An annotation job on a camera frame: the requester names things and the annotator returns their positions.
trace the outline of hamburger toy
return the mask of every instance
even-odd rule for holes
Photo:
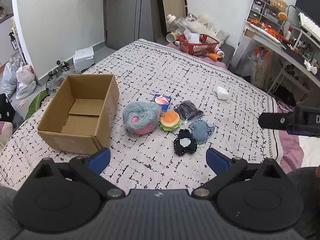
[[[164,113],[160,118],[160,127],[165,131],[173,131],[180,126],[180,116],[174,111]]]

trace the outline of green leaf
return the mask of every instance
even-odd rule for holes
[[[41,101],[48,95],[47,90],[43,90],[32,100],[25,120],[28,120],[40,108]]]

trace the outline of keyboard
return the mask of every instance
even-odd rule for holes
[[[298,16],[301,28],[305,29],[307,32],[310,32],[311,35],[320,42],[320,27],[302,12],[300,12]]]

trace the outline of white logo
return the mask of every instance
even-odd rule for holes
[[[162,195],[163,195],[162,192],[159,192],[159,193],[156,193],[156,194],[155,194],[156,197],[160,197],[160,196],[162,196]]]

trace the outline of patterned tablecloth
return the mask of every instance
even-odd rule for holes
[[[128,192],[130,188],[192,190],[215,176],[206,165],[205,152],[214,147],[223,154],[240,156],[250,163],[274,158],[283,150],[278,131],[258,125],[262,112],[276,112],[274,99],[228,70],[196,57],[145,41],[135,41],[105,58],[86,73],[113,73],[120,98],[112,128],[110,165],[101,174]],[[217,98],[214,88],[225,87],[228,101]],[[155,93],[172,97],[172,105],[191,100],[202,109],[202,119],[216,129],[208,142],[193,155],[174,154],[173,141],[179,130],[137,136],[122,124],[122,112],[131,101],[150,101]],[[38,135],[37,126],[47,105],[39,109],[12,136],[0,154],[0,182],[19,189],[44,157],[67,162],[77,154],[50,148]]]

